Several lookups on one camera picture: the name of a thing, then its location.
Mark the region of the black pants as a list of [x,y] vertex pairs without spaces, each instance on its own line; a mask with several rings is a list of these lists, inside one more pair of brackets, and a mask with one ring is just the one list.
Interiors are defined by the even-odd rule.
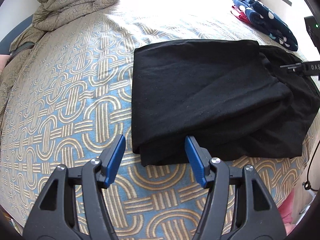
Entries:
[[134,52],[132,150],[143,166],[186,163],[187,136],[224,161],[295,158],[319,110],[299,58],[257,41],[177,40]]

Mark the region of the navy polka dot garment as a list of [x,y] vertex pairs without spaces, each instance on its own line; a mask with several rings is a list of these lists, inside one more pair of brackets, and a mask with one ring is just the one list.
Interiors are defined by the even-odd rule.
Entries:
[[233,0],[251,25],[290,51],[298,50],[298,42],[288,25],[258,0]]

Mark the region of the pink red folded garment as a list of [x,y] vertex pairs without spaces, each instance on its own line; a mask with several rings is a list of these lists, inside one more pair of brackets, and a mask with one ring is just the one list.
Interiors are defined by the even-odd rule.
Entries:
[[236,5],[232,6],[231,13],[240,21],[245,22],[247,24],[251,24],[250,20],[247,18],[245,14],[245,7],[241,5],[240,7],[237,7]]

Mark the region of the red pants of person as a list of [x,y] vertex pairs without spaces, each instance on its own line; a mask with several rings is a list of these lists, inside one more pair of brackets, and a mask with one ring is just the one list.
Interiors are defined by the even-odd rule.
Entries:
[[288,235],[294,228],[295,224],[292,223],[292,211],[293,211],[293,200],[295,191],[292,190],[288,197],[283,201],[283,203],[278,207],[281,218],[283,220],[286,234]]

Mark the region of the patterned pillow under duvet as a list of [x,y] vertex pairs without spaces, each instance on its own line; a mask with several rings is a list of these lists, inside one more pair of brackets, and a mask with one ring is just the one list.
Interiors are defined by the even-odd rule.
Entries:
[[24,47],[34,46],[45,35],[45,31],[37,29],[30,25],[10,45],[10,55],[14,55],[21,51]]

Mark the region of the pink pillow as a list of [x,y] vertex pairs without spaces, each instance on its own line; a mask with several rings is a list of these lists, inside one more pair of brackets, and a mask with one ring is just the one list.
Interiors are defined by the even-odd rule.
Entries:
[[9,55],[0,55],[0,72],[3,71],[9,59],[10,59]]

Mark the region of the dark blue headboard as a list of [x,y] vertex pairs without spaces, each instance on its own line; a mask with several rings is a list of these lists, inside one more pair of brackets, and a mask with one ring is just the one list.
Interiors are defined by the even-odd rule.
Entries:
[[30,15],[28,18],[19,23],[14,29],[12,29],[0,42],[0,54],[9,55],[10,54],[10,45],[13,40],[18,37],[25,29],[31,25],[33,15]]

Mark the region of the grey wall switch plate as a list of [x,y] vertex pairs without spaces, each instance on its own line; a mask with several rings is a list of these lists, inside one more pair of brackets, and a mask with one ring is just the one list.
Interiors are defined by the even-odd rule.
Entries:
[[285,2],[286,4],[288,4],[289,6],[292,6],[292,2],[290,0],[281,0],[283,2]]

